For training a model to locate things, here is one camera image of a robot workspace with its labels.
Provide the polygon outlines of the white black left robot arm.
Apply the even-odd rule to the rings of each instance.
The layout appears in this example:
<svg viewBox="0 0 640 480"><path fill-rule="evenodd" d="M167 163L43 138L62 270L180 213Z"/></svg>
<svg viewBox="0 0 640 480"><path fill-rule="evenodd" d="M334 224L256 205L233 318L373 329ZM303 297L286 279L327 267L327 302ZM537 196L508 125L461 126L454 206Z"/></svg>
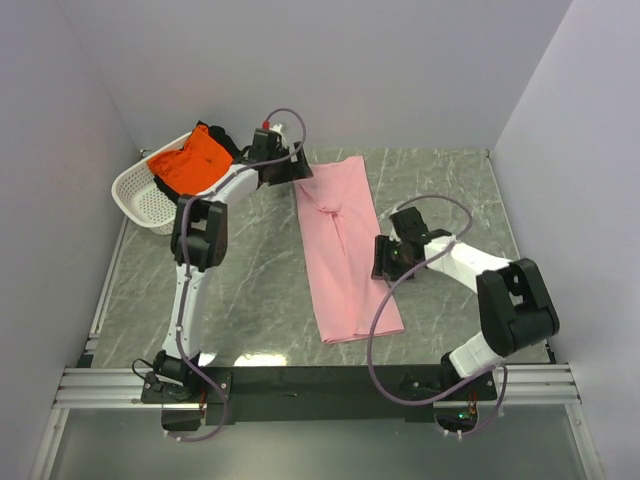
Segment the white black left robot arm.
<svg viewBox="0 0 640 480"><path fill-rule="evenodd" d="M179 399L207 390L204 372L198 368L205 294L213 269L227 252L229 209L263 185L312 176L304 141L287 146L280 131L263 126L220 180L199 194L179 198L170 242L176 291L170 326L152 363L152 379Z"/></svg>

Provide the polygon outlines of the pink t shirt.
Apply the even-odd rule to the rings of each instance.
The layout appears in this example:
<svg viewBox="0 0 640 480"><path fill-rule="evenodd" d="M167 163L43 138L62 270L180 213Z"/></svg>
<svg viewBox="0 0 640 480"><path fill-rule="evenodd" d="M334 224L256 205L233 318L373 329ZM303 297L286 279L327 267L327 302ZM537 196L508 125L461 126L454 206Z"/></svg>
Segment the pink t shirt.
<svg viewBox="0 0 640 480"><path fill-rule="evenodd" d="M321 341L364 339L389 291L371 278L381 234L365 160L316 165L294 184L306 270Z"/></svg>

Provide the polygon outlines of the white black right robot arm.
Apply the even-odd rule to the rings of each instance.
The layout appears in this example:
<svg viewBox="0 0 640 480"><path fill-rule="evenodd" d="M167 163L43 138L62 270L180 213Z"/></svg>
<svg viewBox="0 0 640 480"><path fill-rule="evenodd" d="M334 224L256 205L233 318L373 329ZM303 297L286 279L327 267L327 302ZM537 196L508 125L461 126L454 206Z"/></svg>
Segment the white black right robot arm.
<svg viewBox="0 0 640 480"><path fill-rule="evenodd" d="M480 331L441 359L441 389L556 335L560 324L537 264L478 250L452 233L431 230L415 207L390 216L392 231L375 238L374 279L397 281L419 264L477 296Z"/></svg>

